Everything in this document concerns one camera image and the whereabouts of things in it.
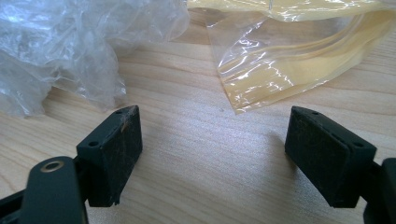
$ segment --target small hole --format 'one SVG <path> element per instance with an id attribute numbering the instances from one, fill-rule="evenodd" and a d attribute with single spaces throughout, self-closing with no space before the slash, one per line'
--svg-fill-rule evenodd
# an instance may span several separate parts
<path id="1" fill-rule="evenodd" d="M 56 170 L 61 169 L 61 167 L 64 166 L 64 162 L 63 161 L 51 161 L 47 164 L 45 164 L 43 167 L 41 167 L 41 172 L 43 173 L 50 173 Z"/>
<path id="2" fill-rule="evenodd" d="M 355 147 L 363 147 L 362 143 L 353 143 L 353 145 L 355 145 Z"/>
<path id="3" fill-rule="evenodd" d="M 98 142 L 90 142 L 90 143 L 88 144 L 88 146 L 90 146 L 90 147 L 96 147 L 97 145 L 99 145 Z"/>
<path id="4" fill-rule="evenodd" d="M 47 170 L 52 170 L 52 169 L 55 169 L 56 167 L 58 167 L 59 164 L 60 164 L 59 162 L 50 163 L 50 164 L 47 164 L 46 167 L 44 167 L 44 168 Z"/>

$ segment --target wooden table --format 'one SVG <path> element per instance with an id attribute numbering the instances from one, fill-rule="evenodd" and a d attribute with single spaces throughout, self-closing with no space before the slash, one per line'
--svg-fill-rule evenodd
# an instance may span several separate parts
<path id="1" fill-rule="evenodd" d="M 290 108 L 315 109 L 396 157 L 396 33 L 364 62 L 312 91 L 236 116 L 216 73 L 205 21 L 167 44 L 120 59 L 144 149 L 120 205 L 88 208 L 91 223 L 362 223 L 365 201 L 333 209 L 284 152 Z M 0 198 L 29 170 L 75 146 L 110 113 L 52 90 L 46 116 L 0 115 Z"/>

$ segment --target crumpled plastic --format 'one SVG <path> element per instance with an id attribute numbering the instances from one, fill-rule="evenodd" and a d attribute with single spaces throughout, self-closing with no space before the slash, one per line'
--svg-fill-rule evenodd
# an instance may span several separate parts
<path id="1" fill-rule="evenodd" d="M 310 90 L 357 65 L 396 26 L 389 0 L 190 0 L 206 9 L 236 114 Z"/>
<path id="2" fill-rule="evenodd" d="M 52 87 L 114 108 L 125 96 L 117 56 L 175 38 L 189 21 L 185 0 L 2 0 L 0 111 L 42 114 Z"/>

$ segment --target clamp jaw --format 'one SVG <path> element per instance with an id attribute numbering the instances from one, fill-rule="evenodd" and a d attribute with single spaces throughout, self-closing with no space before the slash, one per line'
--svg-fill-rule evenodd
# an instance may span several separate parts
<path id="1" fill-rule="evenodd" d="M 367 202 L 366 224 L 396 223 L 396 159 L 376 164 L 375 146 L 297 106 L 291 109 L 285 149 L 329 206 L 353 208 L 361 196 Z"/>
<path id="2" fill-rule="evenodd" d="M 114 112 L 78 144 L 74 159 L 40 162 L 25 190 L 0 200 L 0 223 L 88 223 L 84 202 L 92 207 L 120 203 L 142 148 L 139 108 Z"/>

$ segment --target table surface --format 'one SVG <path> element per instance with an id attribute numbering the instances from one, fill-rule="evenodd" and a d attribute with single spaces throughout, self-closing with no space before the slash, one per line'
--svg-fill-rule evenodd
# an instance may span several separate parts
<path id="1" fill-rule="evenodd" d="M 205 20 L 191 12 L 180 38 L 120 59 L 128 105 L 139 105 L 143 153 L 111 208 L 91 223 L 363 223 L 365 201 L 331 208 L 284 152 L 293 105 L 317 110 L 396 157 L 396 33 L 358 66 L 311 91 L 235 115 L 216 72 Z M 52 90 L 46 116 L 0 114 L 0 198 L 24 189 L 30 169 L 76 155 L 112 111 Z"/>

